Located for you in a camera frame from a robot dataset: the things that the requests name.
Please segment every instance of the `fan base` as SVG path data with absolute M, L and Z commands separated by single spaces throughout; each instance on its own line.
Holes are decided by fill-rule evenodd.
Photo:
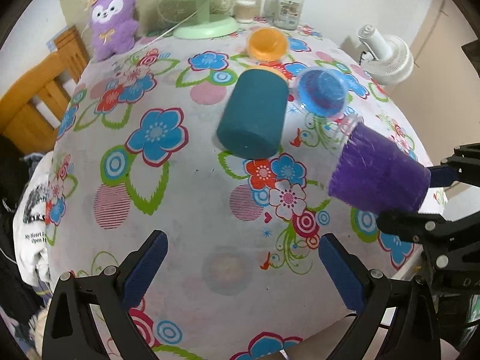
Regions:
M 173 35 L 180 39 L 208 39 L 228 35 L 239 29 L 237 21 L 227 15 L 210 15 L 210 21 L 198 24 L 194 16 L 177 28 Z

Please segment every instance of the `jar lid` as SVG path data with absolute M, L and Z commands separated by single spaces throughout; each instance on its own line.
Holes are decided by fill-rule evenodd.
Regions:
M 257 6 L 257 2 L 255 0 L 237 0 L 236 4 L 241 5 L 242 7 L 253 8 Z

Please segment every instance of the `orange cup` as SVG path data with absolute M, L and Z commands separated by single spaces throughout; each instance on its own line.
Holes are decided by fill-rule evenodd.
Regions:
M 289 40 L 276 28 L 260 28 L 247 41 L 247 52 L 262 62 L 279 61 L 289 49 Z

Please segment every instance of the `screw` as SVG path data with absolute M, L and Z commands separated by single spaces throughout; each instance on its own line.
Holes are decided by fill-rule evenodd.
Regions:
M 117 267 L 110 265 L 103 270 L 103 273 L 107 276 L 112 276 L 115 274 L 116 271 L 117 271 Z
M 437 257 L 436 263 L 440 269 L 443 269 L 448 265 L 448 257 L 445 256 L 444 254 L 441 254 L 440 256 Z
M 418 283 L 418 284 L 425 284 L 425 279 L 423 278 L 423 276 L 415 276 L 415 281 Z
M 383 272 L 380 269 L 372 269 L 370 271 L 370 276 L 374 279 L 380 279 L 383 277 Z
M 70 273 L 70 272 L 63 272 L 63 273 L 60 275 L 60 280 L 61 280 L 61 281 L 67 281 L 68 279 L 70 279 L 70 276 L 71 276 L 71 273 Z
M 436 225 L 436 223 L 435 223 L 434 221 L 428 221 L 428 222 L 425 224 L 425 229 L 426 229 L 427 231 L 432 231 L 432 230 L 435 230 L 435 226 L 437 226 L 437 225 Z

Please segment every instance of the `wooden chair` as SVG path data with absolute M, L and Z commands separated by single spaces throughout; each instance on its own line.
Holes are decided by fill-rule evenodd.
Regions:
M 54 42 L 58 51 L 21 76 L 0 99 L 0 133 L 25 154 L 52 150 L 57 137 L 57 129 L 35 108 L 32 97 L 38 95 L 57 119 L 62 120 L 70 98 L 56 79 L 68 71 L 78 83 L 90 60 L 75 27 Z

